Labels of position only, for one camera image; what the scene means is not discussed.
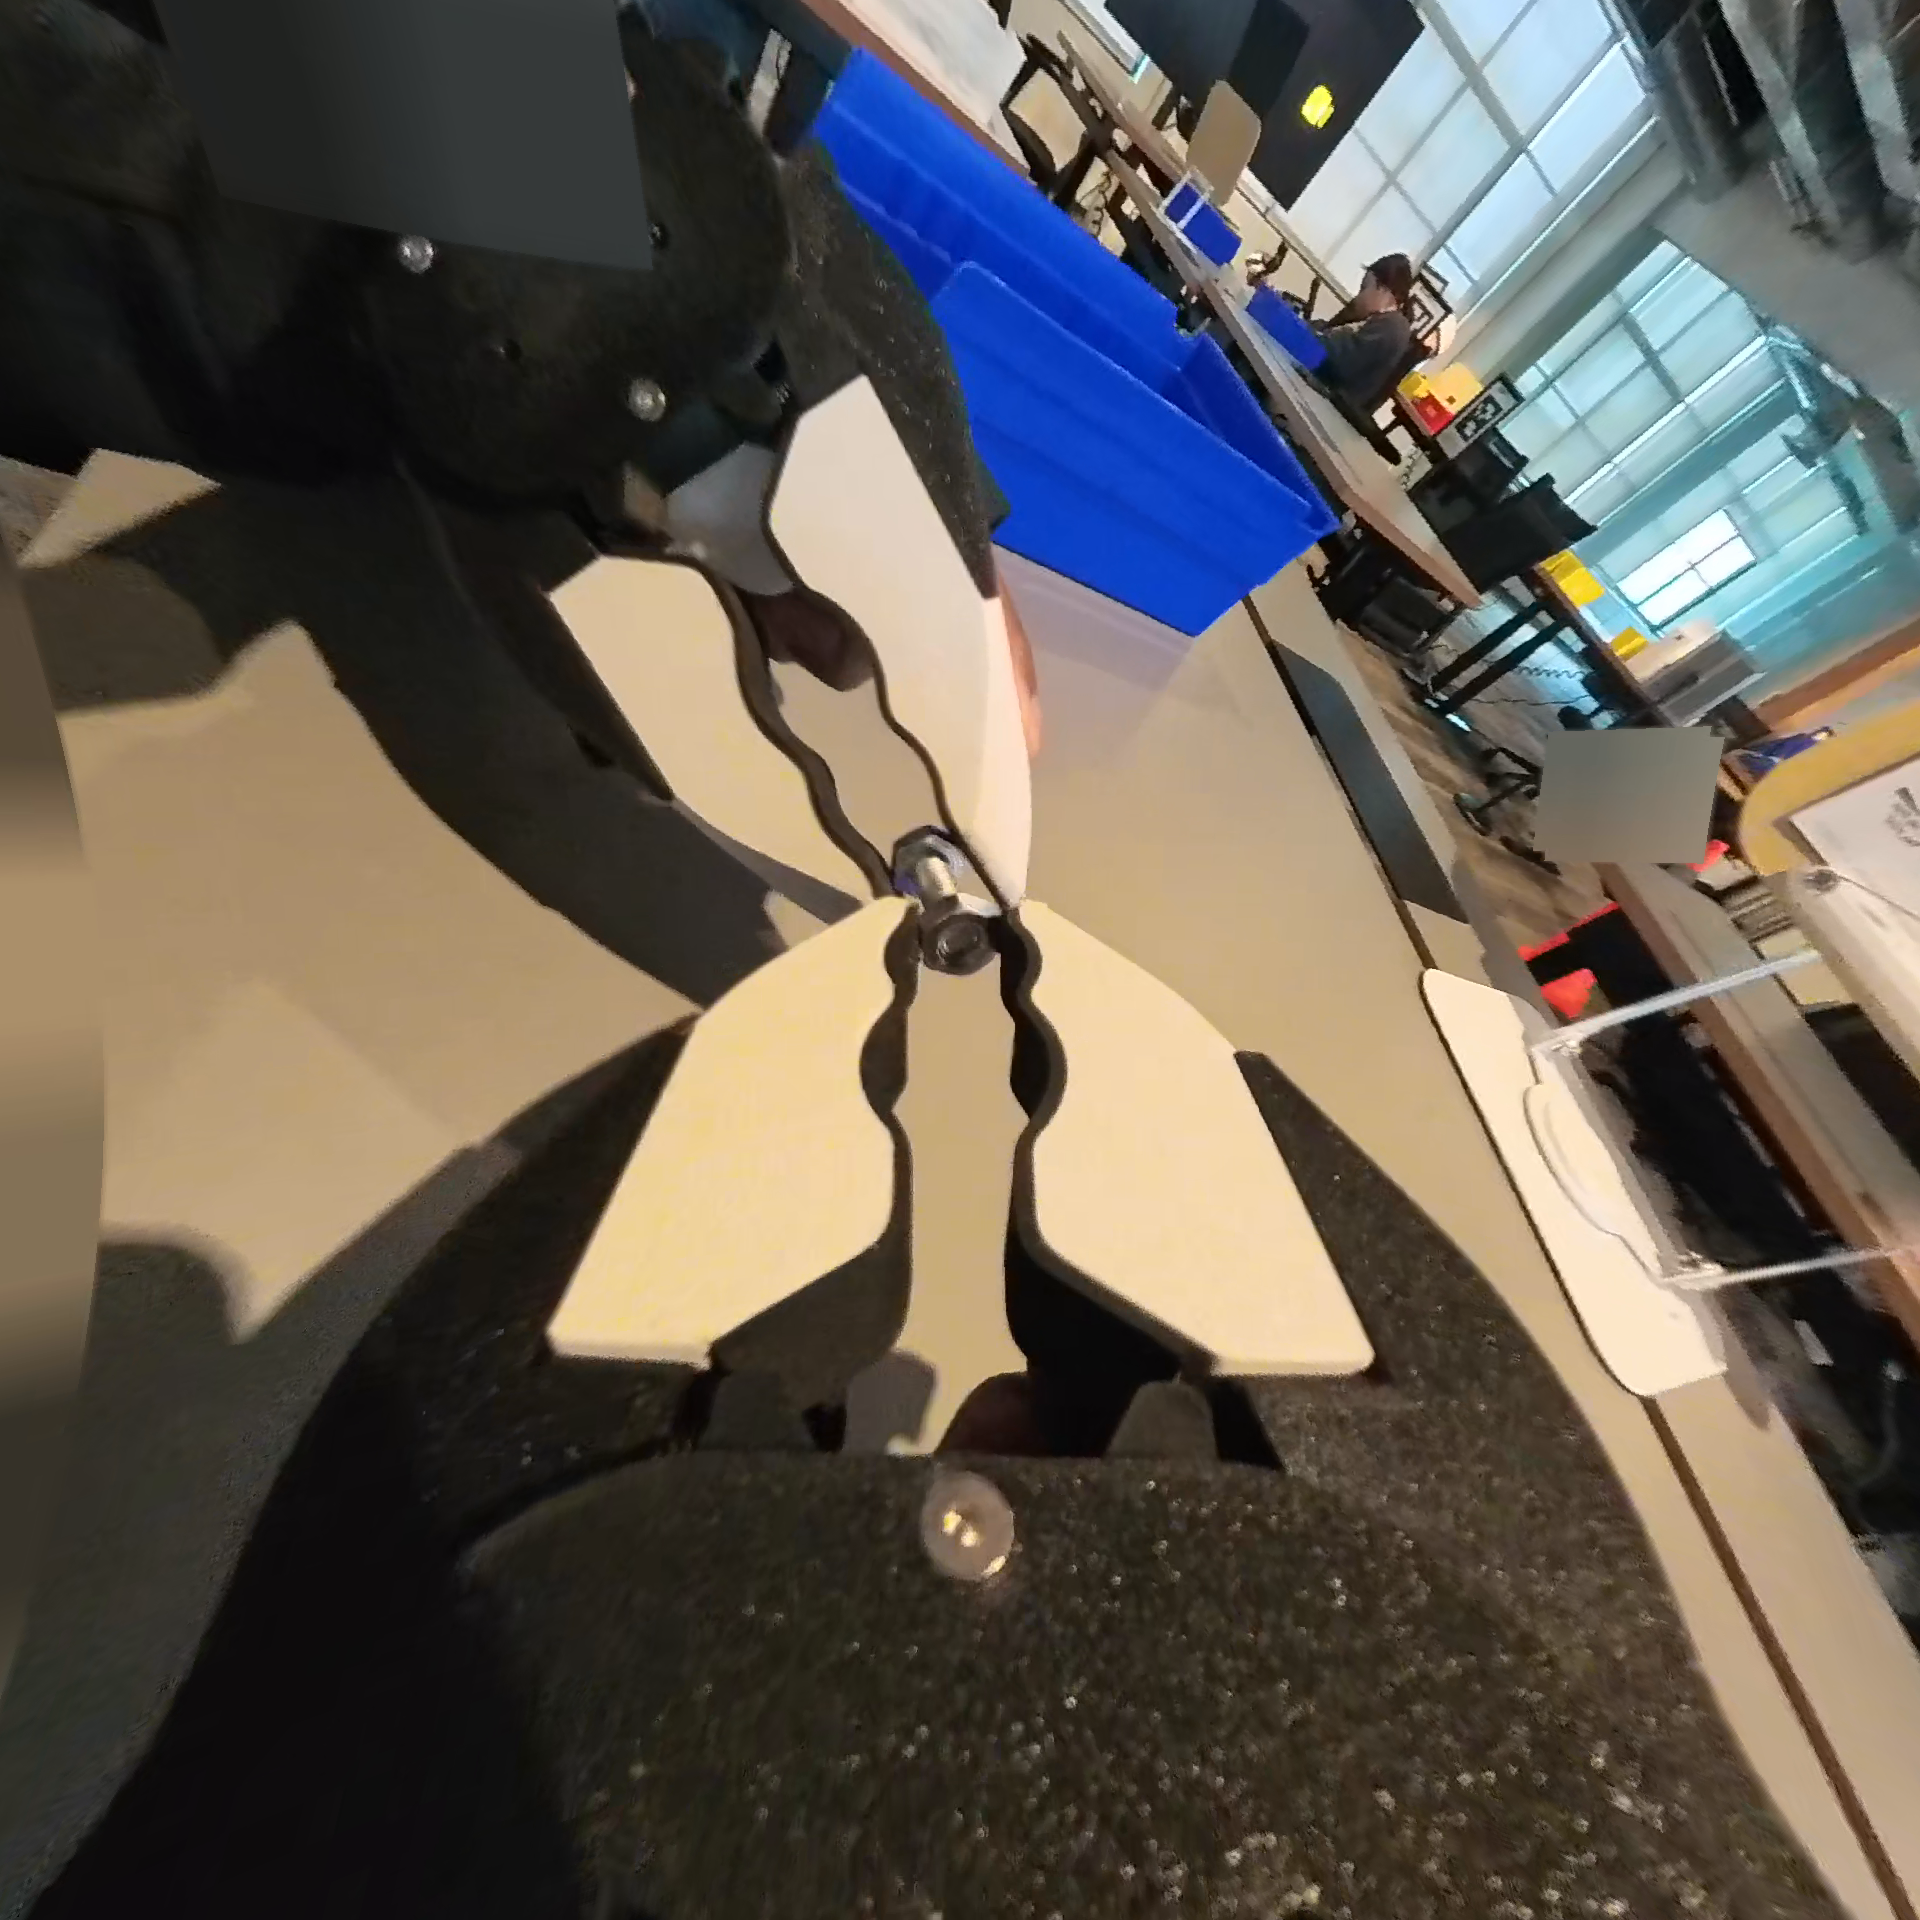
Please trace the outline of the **small blue bin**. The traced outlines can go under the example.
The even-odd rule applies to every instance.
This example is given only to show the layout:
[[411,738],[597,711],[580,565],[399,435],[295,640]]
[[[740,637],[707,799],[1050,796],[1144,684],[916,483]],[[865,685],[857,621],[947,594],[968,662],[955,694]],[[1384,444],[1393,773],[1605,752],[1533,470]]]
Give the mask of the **small blue bin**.
[[1330,365],[1328,348],[1299,306],[1264,286],[1235,289],[1231,274],[1237,243],[1235,227],[1214,205],[1196,176],[1183,176],[1165,196],[1160,212],[1188,268],[1195,268],[1206,286],[1223,289],[1244,319],[1306,372],[1325,372]]

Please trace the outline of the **person's left hand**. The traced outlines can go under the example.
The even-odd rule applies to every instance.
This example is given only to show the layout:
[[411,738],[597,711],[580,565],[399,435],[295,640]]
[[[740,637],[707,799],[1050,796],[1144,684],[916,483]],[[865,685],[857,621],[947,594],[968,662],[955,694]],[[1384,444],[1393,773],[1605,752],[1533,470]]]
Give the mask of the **person's left hand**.
[[[836,608],[819,606],[802,591],[775,597],[738,588],[740,608],[768,659],[790,662],[832,690],[857,690],[874,679],[874,657],[857,628]],[[1027,757],[1043,755],[1045,722],[1037,662],[1014,597],[997,597],[1004,637],[1014,662],[1014,688]]]

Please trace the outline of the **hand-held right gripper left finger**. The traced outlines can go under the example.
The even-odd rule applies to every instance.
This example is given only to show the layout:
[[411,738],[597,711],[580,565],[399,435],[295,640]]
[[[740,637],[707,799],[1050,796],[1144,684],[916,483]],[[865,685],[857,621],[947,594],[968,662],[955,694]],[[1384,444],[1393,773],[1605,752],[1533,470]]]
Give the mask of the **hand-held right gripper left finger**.
[[696,1365],[891,1225],[897,1153],[862,1051],[900,1003],[906,899],[758,967],[688,1031],[550,1317],[564,1359]]

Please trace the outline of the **black monitor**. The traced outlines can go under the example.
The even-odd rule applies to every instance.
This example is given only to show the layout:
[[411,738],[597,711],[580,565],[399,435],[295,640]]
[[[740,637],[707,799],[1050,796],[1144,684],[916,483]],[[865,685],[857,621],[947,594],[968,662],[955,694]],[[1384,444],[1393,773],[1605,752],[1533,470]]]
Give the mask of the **black monitor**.
[[1410,3],[1109,3],[1188,126],[1214,85],[1260,114],[1250,171],[1291,210],[1424,31]]

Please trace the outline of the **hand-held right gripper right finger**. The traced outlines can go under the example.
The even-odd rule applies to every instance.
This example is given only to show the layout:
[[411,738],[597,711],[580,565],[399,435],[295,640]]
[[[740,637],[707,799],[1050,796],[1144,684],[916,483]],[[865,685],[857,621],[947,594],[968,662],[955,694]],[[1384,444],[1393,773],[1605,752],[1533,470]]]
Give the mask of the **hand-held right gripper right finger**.
[[1008,924],[1007,1008],[1041,1266],[1214,1377],[1363,1376],[1370,1335],[1231,1041],[1055,908]]

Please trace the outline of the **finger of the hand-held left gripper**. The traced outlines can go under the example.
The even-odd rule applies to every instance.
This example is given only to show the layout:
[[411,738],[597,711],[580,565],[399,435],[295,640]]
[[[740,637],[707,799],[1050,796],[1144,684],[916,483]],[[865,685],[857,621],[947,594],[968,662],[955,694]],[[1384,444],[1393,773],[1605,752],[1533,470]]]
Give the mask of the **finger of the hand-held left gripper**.
[[792,426],[768,541],[866,645],[881,714],[924,764],[948,843],[997,908],[1020,908],[1032,779],[1007,614],[978,588],[869,378]]
[[697,567],[602,558],[550,608],[664,793],[797,899],[892,893],[879,857],[819,804],[826,767],[784,732],[734,597]]

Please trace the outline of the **blue plastic storage bin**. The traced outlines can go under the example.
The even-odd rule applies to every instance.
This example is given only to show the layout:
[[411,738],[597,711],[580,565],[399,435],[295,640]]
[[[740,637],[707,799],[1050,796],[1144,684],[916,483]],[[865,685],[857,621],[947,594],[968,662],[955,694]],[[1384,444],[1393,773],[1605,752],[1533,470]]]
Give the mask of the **blue plastic storage bin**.
[[814,140],[948,341],[1001,549],[1196,637],[1336,534],[1219,342],[885,60]]

